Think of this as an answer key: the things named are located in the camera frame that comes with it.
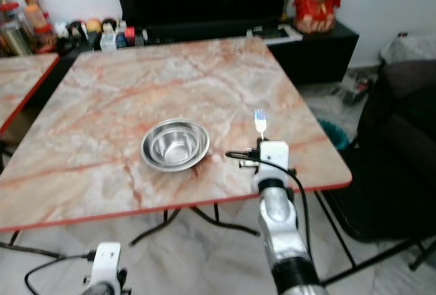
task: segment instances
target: metal bowl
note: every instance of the metal bowl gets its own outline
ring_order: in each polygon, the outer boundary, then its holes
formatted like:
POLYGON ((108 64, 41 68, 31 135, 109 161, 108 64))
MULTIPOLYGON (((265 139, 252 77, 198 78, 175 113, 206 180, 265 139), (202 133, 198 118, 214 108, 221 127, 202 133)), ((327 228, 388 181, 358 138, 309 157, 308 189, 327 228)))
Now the metal bowl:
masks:
POLYGON ((207 153, 210 138, 203 125, 186 119, 164 121, 142 139, 142 158, 154 169, 176 172, 196 165, 207 153))

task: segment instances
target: floor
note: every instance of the floor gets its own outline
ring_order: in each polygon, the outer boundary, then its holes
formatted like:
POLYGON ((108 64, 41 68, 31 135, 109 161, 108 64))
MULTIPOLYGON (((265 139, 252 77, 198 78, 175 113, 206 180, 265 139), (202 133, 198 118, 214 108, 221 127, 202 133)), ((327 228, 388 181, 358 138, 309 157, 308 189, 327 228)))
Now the floor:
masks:
MULTIPOLYGON (((330 95, 333 87, 315 85, 303 87, 300 92, 319 118, 339 124, 352 138, 364 102, 346 107, 339 97, 330 95)), ((350 265, 315 196, 309 195, 308 201, 315 265, 320 277, 325 278, 350 265)), ((299 196, 295 203, 298 215, 302 216, 299 196)), ((211 206, 203 209, 213 214, 211 206)), ((259 228, 257 200, 222 204, 220 210, 222 221, 259 228)), ((21 233, 17 243, 73 255, 95 249, 102 241, 119 241, 122 244, 120 267, 129 271, 126 286, 132 288, 133 294, 275 294, 261 238, 217 228, 191 211, 182 211, 165 230, 133 248, 128 246, 137 234, 162 219, 162 214, 149 214, 44 228, 21 233)), ((304 235, 303 226, 300 233, 304 235)), ((390 246, 388 243, 366 245, 342 235, 358 262, 390 246)), ((9 237, 10 234, 0 234, 1 240, 9 237)), ((416 253, 415 249, 403 252, 329 286, 328 291, 332 295, 436 294, 434 268, 424 264, 412 273, 407 267, 416 253)), ((0 294, 30 294, 23 277, 47 260, 33 254, 0 251, 0 294)), ((31 283, 41 295, 79 295, 85 289, 83 277, 90 272, 90 263, 70 261, 35 273, 31 283)))

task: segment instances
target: white plastic fork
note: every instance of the white plastic fork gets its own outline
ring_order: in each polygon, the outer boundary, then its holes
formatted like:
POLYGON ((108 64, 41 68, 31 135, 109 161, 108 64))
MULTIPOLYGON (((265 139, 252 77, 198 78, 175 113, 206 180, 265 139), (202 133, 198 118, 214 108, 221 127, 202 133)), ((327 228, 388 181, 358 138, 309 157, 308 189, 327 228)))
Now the white plastic fork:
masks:
POLYGON ((264 140, 264 132, 266 131, 266 115, 262 109, 257 109, 254 112, 254 125, 260 133, 260 138, 264 140))

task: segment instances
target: marble table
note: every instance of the marble table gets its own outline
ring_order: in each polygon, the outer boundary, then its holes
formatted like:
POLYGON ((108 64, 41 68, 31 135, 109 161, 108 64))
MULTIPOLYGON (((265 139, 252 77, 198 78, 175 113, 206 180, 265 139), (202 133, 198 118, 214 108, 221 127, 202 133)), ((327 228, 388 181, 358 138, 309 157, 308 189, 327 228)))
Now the marble table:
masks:
POLYGON ((58 61, 55 53, 0 59, 0 135, 58 61))
POLYGON ((252 171, 224 155, 255 146, 256 108, 267 112, 266 137, 290 145, 307 191, 349 185, 347 166, 259 39, 81 54, 0 176, 0 231, 256 197, 252 171), (178 117, 206 126, 210 150, 186 171, 156 171, 141 160, 142 137, 178 117))

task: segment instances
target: black cable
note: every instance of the black cable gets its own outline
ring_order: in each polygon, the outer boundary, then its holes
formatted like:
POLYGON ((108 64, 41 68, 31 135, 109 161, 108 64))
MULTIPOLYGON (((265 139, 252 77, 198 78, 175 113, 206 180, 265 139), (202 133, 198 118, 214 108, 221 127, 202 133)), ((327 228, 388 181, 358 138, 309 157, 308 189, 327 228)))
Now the black cable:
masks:
POLYGON ((80 255, 72 255, 72 256, 63 256, 59 259, 55 259, 53 261, 49 261, 45 264, 42 264, 41 266, 37 266, 36 268, 30 270, 26 275, 25 275, 25 284, 27 286, 27 288, 29 289, 29 291, 33 294, 33 295, 39 295, 39 293, 35 290, 35 288, 33 288, 33 286, 30 284, 29 282, 29 277, 32 273, 35 273, 38 270, 41 270, 43 268, 46 268, 48 266, 51 266, 52 264, 55 264, 57 262, 61 262, 61 261, 66 261, 66 260, 74 260, 74 259, 87 259, 88 261, 93 261, 95 259, 95 251, 90 251, 86 254, 80 254, 80 255))
POLYGON ((309 225, 309 209, 307 206, 307 199, 306 199, 306 192, 303 186, 301 185, 301 182, 296 177, 296 171, 295 169, 285 169, 281 166, 278 166, 277 164, 274 164, 273 162, 264 161, 261 159, 258 159, 257 157, 251 157, 249 156, 249 152, 238 152, 238 151, 228 151, 225 153, 226 157, 231 157, 232 159, 240 159, 240 160, 249 160, 254 162, 259 162, 260 164, 266 164, 268 166, 272 166, 274 168, 277 168, 284 173, 286 173, 288 176, 290 176, 294 181, 296 182, 298 189, 301 193, 302 198, 302 207, 305 215, 305 225, 306 225, 306 244, 307 244, 307 253, 309 254, 310 258, 313 261, 312 257, 312 246, 311 246, 311 233, 310 233, 310 225, 309 225))

